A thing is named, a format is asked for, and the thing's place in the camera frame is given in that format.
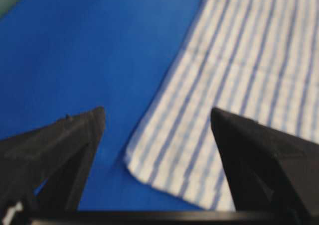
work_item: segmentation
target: striped cloth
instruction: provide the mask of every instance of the striped cloth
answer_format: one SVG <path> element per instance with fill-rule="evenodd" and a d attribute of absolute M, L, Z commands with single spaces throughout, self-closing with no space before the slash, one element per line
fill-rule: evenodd
<path fill-rule="evenodd" d="M 131 174 L 202 208 L 234 210 L 212 107 L 319 142 L 318 23 L 319 0 L 203 0 L 128 144 Z"/>

